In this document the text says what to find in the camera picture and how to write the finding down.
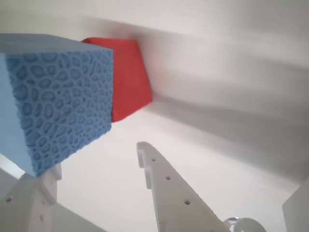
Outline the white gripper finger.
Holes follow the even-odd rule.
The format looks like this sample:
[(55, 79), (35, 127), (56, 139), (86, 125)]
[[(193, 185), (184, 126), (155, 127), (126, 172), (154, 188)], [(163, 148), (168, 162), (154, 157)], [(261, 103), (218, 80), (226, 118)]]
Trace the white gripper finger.
[(0, 201), (0, 230), (50, 232), (52, 210), (57, 203), (57, 181), (61, 179), (60, 164), (39, 177), (23, 174)]
[(147, 142), (139, 142), (137, 154), (139, 166), (145, 172), (146, 187), (152, 191), (158, 231), (228, 231), (157, 149)]

